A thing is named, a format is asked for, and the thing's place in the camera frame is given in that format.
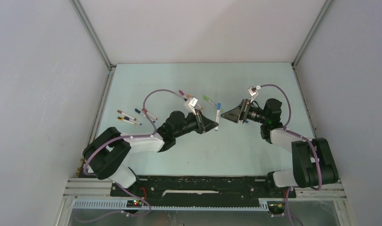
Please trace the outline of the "light blue marker body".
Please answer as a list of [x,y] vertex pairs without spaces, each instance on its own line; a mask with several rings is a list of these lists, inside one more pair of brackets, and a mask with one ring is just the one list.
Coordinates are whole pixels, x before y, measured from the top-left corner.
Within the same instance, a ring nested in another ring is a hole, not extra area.
[[216,111],[216,123],[217,123],[217,125],[216,125],[216,127],[215,127],[215,131],[218,131],[219,130],[219,119],[220,119],[220,109],[217,109],[217,111]]

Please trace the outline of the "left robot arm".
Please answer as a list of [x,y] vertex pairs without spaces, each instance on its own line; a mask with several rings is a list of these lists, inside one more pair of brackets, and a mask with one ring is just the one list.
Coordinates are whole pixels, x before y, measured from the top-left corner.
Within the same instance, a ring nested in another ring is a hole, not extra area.
[[117,128],[109,127],[83,150],[86,161],[83,168],[90,167],[97,179],[109,179],[119,184],[128,196],[135,196],[140,183],[135,172],[124,164],[128,154],[165,152],[176,144],[178,137],[191,132],[204,134],[218,125],[196,110],[188,115],[173,111],[154,135],[122,135]]

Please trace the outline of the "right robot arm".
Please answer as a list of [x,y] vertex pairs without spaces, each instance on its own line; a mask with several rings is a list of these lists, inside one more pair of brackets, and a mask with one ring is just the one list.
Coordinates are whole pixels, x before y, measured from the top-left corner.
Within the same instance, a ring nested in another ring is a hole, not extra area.
[[254,121],[261,124],[263,140],[277,145],[292,155],[292,168],[268,173],[265,191],[269,196],[279,196],[284,187],[319,189],[339,180],[331,148],[325,138],[309,139],[284,127],[281,122],[282,102],[270,98],[263,108],[243,99],[235,108],[222,113],[223,119],[234,123]]

